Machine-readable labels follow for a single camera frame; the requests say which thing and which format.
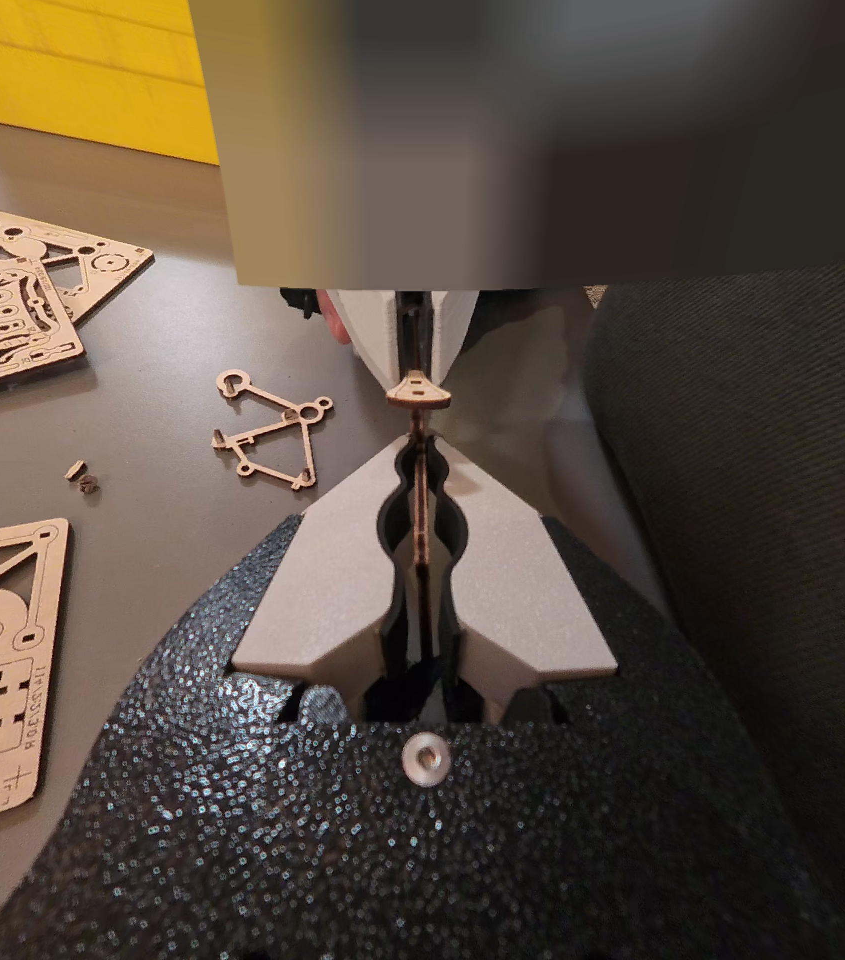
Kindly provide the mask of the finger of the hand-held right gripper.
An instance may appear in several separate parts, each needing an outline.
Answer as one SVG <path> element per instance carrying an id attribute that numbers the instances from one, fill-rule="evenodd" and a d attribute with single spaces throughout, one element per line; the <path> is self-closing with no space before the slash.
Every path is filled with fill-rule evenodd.
<path id="1" fill-rule="evenodd" d="M 462 351 L 480 291 L 432 291 L 430 380 L 445 381 Z"/>
<path id="2" fill-rule="evenodd" d="M 403 379 L 397 333 L 396 292 L 334 290 L 332 303 L 353 349 L 384 391 Z"/>

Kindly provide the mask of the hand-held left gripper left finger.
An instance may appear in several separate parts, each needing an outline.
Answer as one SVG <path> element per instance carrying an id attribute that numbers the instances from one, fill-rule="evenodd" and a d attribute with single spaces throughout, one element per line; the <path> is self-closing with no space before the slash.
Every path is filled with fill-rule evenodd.
<path id="1" fill-rule="evenodd" d="M 407 658 L 408 491 L 415 454 L 401 437 L 301 517 L 232 657 L 243 673 L 337 690 L 370 718 L 417 710 Z"/>

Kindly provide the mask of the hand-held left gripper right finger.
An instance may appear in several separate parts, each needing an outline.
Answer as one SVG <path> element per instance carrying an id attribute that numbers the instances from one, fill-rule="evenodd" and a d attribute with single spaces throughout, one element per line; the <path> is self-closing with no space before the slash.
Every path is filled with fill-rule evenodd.
<path id="1" fill-rule="evenodd" d="M 541 515 L 443 438 L 444 490 L 467 527 L 450 574 L 462 627 L 460 678 L 501 722 L 518 691 L 607 677 L 618 662 Z"/>

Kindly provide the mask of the small fan-shaped wooden part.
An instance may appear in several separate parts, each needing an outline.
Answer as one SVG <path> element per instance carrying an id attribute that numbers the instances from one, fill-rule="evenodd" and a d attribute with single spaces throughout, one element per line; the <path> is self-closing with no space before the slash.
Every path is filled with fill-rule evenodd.
<path id="1" fill-rule="evenodd" d="M 390 405 L 411 411 L 447 409 L 452 400 L 450 392 L 434 384 L 419 369 L 408 370 L 405 377 L 386 392 L 386 401 Z"/>

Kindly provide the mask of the wooden model part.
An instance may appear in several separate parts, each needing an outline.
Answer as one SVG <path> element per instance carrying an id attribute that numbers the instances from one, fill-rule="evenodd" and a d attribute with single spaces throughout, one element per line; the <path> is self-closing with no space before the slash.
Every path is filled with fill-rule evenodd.
<path id="1" fill-rule="evenodd" d="M 413 487 L 413 563 L 416 573 L 419 653 L 423 662 L 433 658 L 429 549 L 429 439 L 425 411 L 412 411 L 412 440 L 416 451 Z"/>

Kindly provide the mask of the laser-cut wooden parts sheet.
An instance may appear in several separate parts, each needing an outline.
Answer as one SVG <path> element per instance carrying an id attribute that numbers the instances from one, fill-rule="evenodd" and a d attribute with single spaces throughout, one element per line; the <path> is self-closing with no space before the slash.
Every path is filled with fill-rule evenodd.
<path id="1" fill-rule="evenodd" d="M 69 530 L 63 518 L 0 529 L 0 813 L 40 780 Z"/>
<path id="2" fill-rule="evenodd" d="M 0 286 L 40 262 L 76 327 L 153 258 L 149 249 L 0 211 Z"/>
<path id="3" fill-rule="evenodd" d="M 0 261 L 0 381 L 84 352 L 45 271 Z"/>

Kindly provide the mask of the person's right hand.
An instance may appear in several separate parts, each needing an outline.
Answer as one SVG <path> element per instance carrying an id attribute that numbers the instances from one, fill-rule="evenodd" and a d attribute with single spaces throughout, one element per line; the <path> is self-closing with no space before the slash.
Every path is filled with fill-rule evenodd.
<path id="1" fill-rule="evenodd" d="M 320 308 L 320 315 L 324 319 L 333 339 L 342 346 L 350 345 L 352 338 L 333 303 L 330 293 L 326 290 L 317 290 L 316 296 Z"/>

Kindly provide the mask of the person's dark clothing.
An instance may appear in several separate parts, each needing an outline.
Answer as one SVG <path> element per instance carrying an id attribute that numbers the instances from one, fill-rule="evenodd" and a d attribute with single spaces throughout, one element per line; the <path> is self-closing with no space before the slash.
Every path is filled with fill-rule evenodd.
<path id="1" fill-rule="evenodd" d="M 616 284 L 584 385 L 688 638 L 845 898 L 845 262 Z"/>

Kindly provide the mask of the yellow plastic bin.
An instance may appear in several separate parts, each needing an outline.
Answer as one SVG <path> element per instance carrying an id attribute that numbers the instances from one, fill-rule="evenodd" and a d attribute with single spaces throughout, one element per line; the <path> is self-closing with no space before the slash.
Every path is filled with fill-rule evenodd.
<path id="1" fill-rule="evenodd" d="M 0 124 L 217 165 L 187 1 L 0 1 Z"/>

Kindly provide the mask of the wooden triangular frame part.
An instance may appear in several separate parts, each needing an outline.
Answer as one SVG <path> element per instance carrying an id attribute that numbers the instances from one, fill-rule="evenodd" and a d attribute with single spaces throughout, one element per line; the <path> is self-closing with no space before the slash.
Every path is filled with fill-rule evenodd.
<path id="1" fill-rule="evenodd" d="M 219 394 L 228 402 L 235 402 L 242 398 L 243 395 L 251 395 L 258 400 L 273 404 L 280 410 L 279 421 L 267 426 L 234 435 L 226 435 L 219 429 L 214 430 L 212 438 L 213 450 L 217 452 L 228 451 L 236 457 L 237 475 L 242 478 L 248 478 L 256 474 L 262 474 L 289 484 L 293 491 L 313 487 L 317 483 L 317 471 L 313 456 L 310 429 L 311 427 L 318 426 L 326 414 L 333 411 L 333 400 L 329 396 L 322 395 L 313 401 L 297 404 L 255 386 L 248 372 L 237 368 L 228 369 L 219 373 L 215 385 Z M 263 437 L 286 429 L 296 428 L 299 430 L 303 442 L 305 456 L 305 465 L 299 474 L 291 476 L 250 459 L 247 453 L 248 448 L 254 447 Z"/>

